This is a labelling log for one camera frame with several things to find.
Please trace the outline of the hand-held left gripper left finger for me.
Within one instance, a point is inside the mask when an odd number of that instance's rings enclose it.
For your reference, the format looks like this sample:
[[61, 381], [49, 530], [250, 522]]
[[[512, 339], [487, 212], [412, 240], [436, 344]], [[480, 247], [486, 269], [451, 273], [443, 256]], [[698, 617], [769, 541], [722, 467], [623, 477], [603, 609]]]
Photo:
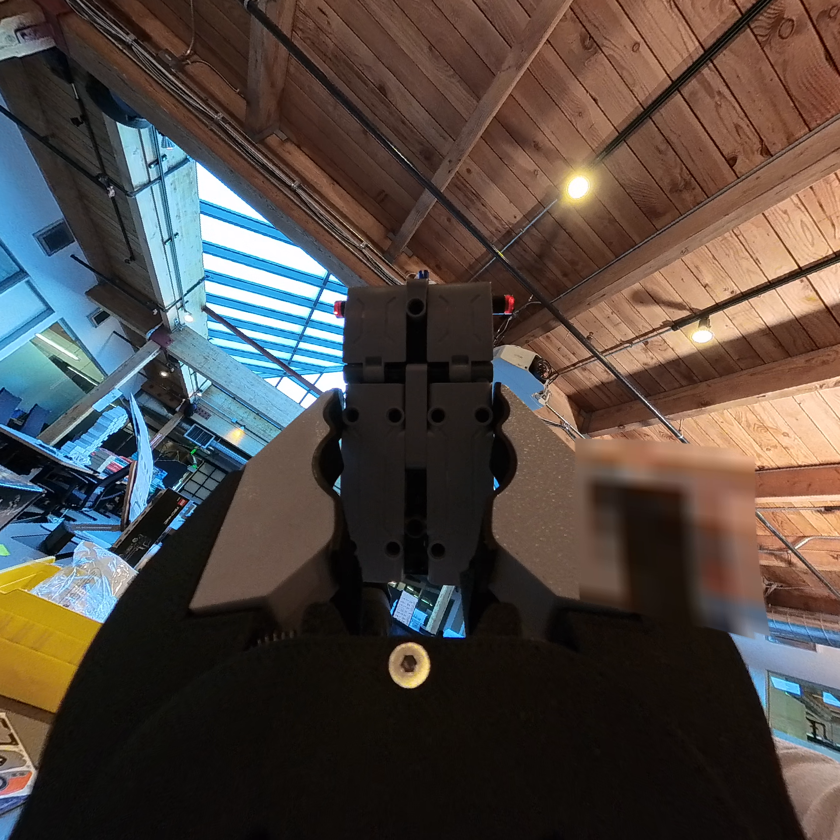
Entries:
[[200, 616], [256, 611], [282, 632], [306, 609], [339, 597], [355, 630], [361, 570], [339, 495], [342, 393], [324, 393], [244, 469], [190, 609]]

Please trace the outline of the background office desk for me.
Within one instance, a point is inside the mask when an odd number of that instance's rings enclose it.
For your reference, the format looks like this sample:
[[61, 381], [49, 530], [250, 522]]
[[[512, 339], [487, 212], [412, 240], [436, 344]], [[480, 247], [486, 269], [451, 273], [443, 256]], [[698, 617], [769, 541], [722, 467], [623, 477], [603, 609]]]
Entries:
[[93, 478], [100, 477], [99, 473], [96, 470], [90, 469], [87, 466], [79, 464], [66, 454], [60, 452], [55, 447], [43, 443], [36, 437], [31, 437], [29, 435], [23, 434], [3, 424], [1, 425], [1, 435], [5, 436], [13, 442], [16, 442], [19, 445], [26, 447], [36, 456], [41, 458], [41, 460], [44, 460], [46, 463], [58, 467], [75, 470], [77, 473], [80, 473], [83, 476], [91, 476]]

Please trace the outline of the glass skylight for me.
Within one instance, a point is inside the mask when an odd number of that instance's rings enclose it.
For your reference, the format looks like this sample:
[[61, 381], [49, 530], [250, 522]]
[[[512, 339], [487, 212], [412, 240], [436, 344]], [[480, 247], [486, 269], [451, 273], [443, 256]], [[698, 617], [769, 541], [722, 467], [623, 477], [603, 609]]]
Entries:
[[200, 164], [208, 337], [304, 407], [314, 389], [344, 388], [343, 321], [334, 305], [346, 286]]

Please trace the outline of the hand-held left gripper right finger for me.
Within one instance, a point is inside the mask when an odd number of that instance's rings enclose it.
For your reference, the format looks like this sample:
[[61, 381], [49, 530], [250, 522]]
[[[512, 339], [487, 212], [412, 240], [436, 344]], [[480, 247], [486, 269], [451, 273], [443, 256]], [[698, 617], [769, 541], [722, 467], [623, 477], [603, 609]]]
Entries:
[[467, 635], [563, 636], [581, 607], [574, 451], [506, 386], [494, 385], [494, 491], [462, 578]]

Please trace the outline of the black cardboard box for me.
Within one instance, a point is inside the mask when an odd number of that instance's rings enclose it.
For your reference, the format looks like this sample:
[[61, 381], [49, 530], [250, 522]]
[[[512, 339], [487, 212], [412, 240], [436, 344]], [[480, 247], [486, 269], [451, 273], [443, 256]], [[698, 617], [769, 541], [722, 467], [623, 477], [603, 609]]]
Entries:
[[178, 517], [189, 515], [193, 503], [172, 489], [157, 493], [141, 514], [121, 532], [112, 544], [111, 553], [138, 568], [153, 546], [165, 539]]

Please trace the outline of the black ceiling track rail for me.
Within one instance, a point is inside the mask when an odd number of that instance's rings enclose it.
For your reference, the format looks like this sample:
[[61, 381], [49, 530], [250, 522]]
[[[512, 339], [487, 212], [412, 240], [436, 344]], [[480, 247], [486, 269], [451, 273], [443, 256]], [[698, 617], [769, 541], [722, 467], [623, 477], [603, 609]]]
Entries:
[[248, 14], [259, 22], [262, 27], [270, 34], [272, 37], [280, 43], [283, 47], [287, 48], [290, 52], [290, 55], [306, 70], [322, 87], [326, 90], [326, 92], [346, 111], [348, 112], [358, 123], [359, 125], [370, 134], [374, 140], [393, 158], [399, 163], [403, 169], [405, 169], [412, 178], [418, 182], [421, 186], [425, 187], [430, 191], [432, 196], [436, 198], [441, 204], [443, 204], [444, 209], [449, 211], [451, 216], [463, 227], [488, 253], [490, 253], [493, 257], [497, 258], [498, 261], [502, 264], [503, 268], [513, 276], [513, 278], [519, 283], [521, 287], [524, 288], [527, 292], [533, 295], [536, 301], [538, 301], [542, 306], [547, 309], [549, 314], [553, 316], [560, 325], [574, 338], [574, 340], [584, 349], [587, 350], [591, 355], [595, 357], [595, 360], [603, 365], [609, 373], [618, 380], [621, 385], [632, 395], [632, 397], [637, 400], [641, 405], [646, 408], [651, 414], [654, 416], [654, 420], [662, 424], [681, 444], [688, 444], [689, 441], [686, 439], [683, 434], [678, 430], [676, 426], [674, 426], [667, 417], [662, 414], [657, 407], [652, 404], [646, 396], [641, 393], [625, 375], [620, 372], [615, 365], [609, 361], [609, 359], [602, 353], [601, 351], [597, 350], [592, 343], [583, 335], [583, 333], [578, 330], [573, 323], [568, 320], [559, 309], [557, 309], [550, 300], [541, 293], [521, 272], [518, 268], [516, 268], [510, 260], [502, 254], [502, 252], [494, 246], [489, 239], [484, 236], [477, 226], [473, 225], [472, 222], [464, 215], [456, 205], [454, 205], [445, 195], [444, 193], [436, 187], [433, 182], [427, 178], [423, 173], [421, 173], [414, 165], [414, 163], [410, 162], [408, 158], [394, 145], [391, 140], [386, 137], [382, 131], [379, 130], [378, 126], [371, 121], [352, 101], [348, 98], [340, 88], [334, 84], [328, 76], [310, 59], [310, 57], [298, 46], [294, 45], [291, 38], [287, 35], [284, 35], [279, 26], [271, 23], [267, 15], [258, 10], [257, 3], [254, 1], [247, 1], [244, 2], [244, 7], [248, 11]]

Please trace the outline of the yellow plastic bin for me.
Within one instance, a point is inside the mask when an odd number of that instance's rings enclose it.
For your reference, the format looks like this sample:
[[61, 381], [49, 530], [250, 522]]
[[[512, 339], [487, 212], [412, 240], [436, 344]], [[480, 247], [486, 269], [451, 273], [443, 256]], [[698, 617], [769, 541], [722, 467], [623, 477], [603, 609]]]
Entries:
[[1, 573], [1, 693], [56, 712], [101, 624], [31, 592], [60, 570], [53, 558]]

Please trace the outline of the grey wall vent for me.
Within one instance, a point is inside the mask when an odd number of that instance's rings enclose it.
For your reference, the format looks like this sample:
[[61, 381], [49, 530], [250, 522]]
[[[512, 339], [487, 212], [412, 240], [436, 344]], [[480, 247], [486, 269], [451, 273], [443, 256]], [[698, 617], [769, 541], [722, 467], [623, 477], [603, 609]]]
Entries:
[[64, 218], [42, 227], [33, 233], [33, 236], [47, 257], [56, 255], [76, 242], [76, 238]]

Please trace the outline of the grey building block assembly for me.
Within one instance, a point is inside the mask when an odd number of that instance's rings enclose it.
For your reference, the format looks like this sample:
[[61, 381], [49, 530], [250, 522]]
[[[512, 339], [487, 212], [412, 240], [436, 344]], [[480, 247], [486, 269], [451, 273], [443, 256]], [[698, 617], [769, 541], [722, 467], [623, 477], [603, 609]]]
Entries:
[[458, 585], [494, 492], [494, 318], [487, 282], [352, 288], [343, 322], [341, 498], [367, 583]]

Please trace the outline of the black round ceiling fixture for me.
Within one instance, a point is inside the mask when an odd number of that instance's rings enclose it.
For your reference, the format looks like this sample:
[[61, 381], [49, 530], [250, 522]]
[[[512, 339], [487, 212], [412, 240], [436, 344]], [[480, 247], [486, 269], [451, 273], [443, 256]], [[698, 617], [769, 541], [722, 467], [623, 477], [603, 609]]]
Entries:
[[93, 104], [112, 121], [138, 131], [151, 126], [147, 119], [90, 74], [87, 75], [85, 89]]

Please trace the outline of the clear plastic bag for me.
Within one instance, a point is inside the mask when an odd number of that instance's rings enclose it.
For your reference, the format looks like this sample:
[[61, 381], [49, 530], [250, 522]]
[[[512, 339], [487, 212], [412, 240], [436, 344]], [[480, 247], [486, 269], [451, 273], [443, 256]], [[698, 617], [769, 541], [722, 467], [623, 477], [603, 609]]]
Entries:
[[37, 583], [30, 594], [104, 623], [137, 571], [125, 560], [94, 542], [76, 546], [72, 560]]

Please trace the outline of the white ceiling projector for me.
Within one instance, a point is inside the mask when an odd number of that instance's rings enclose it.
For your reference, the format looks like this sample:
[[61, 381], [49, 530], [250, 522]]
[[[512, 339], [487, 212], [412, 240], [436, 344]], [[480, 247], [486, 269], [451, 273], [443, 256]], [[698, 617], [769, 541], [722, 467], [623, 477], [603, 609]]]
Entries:
[[494, 383], [506, 386], [535, 412], [545, 407], [553, 369], [542, 357], [514, 344], [502, 344], [494, 349], [492, 368]]

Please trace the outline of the printed sticker sheet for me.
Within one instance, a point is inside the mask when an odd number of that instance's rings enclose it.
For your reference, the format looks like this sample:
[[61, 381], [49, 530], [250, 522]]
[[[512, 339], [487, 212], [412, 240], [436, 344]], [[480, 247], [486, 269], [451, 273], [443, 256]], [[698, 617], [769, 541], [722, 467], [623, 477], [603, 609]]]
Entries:
[[36, 777], [34, 764], [5, 712], [1, 712], [1, 815], [25, 803]]

